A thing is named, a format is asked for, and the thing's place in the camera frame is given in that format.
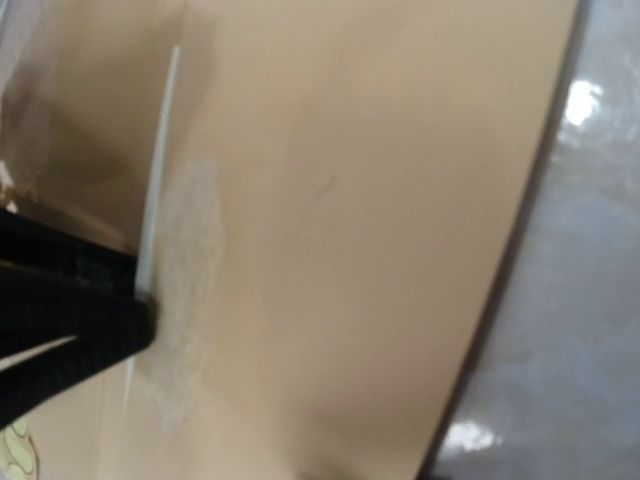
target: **gray marble surface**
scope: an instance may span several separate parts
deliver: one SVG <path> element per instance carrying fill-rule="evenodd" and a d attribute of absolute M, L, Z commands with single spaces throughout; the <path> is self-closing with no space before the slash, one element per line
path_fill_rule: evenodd
<path fill-rule="evenodd" d="M 455 480 L 640 478 L 640 2 L 595 0 Z"/>

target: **scratch mark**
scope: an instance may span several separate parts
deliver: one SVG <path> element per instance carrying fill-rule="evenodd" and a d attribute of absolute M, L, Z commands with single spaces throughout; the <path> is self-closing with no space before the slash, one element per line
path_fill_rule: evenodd
<path fill-rule="evenodd" d="M 317 202 L 322 197 L 326 197 L 327 195 L 329 195 L 331 191 L 335 188 L 336 184 L 338 183 L 338 180 L 339 180 L 338 175 L 333 175 L 323 187 L 316 190 L 316 193 L 313 196 L 314 202 Z"/>

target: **tan panel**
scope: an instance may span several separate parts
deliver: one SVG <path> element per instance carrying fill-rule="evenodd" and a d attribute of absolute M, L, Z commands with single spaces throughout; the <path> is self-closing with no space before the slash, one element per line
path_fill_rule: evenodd
<path fill-rule="evenodd" d="M 100 478 L 411 478 L 574 8 L 191 0 L 162 330 L 126 415 L 123 372 L 108 378 Z"/>

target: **beige surface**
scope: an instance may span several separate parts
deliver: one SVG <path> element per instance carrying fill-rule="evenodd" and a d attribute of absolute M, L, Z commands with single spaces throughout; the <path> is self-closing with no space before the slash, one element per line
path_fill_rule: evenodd
<path fill-rule="evenodd" d="M 129 152 L 115 164 L 131 175 L 91 183 L 111 170 L 54 149 L 54 177 L 128 238 L 180 29 L 183 44 L 161 333 L 124 415 L 123 368 L 106 376 L 98 478 L 411 478 L 512 224 L 575 1 L 62 3 L 73 42 L 52 104 L 73 121 L 60 131 Z"/>

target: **white plastic strip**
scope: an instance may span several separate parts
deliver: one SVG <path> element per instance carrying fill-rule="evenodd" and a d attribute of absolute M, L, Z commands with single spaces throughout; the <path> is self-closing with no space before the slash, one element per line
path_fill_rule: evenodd
<path fill-rule="evenodd" d="M 146 298 L 151 291 L 153 281 L 153 256 L 154 256 L 154 236 L 155 217 L 160 200 L 160 190 L 162 188 L 162 174 L 167 148 L 167 134 L 169 131 L 169 118 L 171 116 L 171 105 L 173 103 L 173 92 L 178 73 L 180 60 L 180 47 L 175 46 L 171 54 L 169 73 L 165 84 L 162 107 L 160 109 L 160 120 L 156 134 L 156 143 L 151 163 L 151 173 L 149 175 L 149 186 L 147 189 L 147 199 L 145 203 L 144 218 L 142 222 L 142 235 L 140 239 L 140 249 L 138 252 L 138 270 L 136 272 L 135 288 L 136 297 Z M 131 393 L 131 381 L 135 368 L 135 357 L 127 361 L 126 383 L 124 389 L 123 409 L 126 410 Z"/>

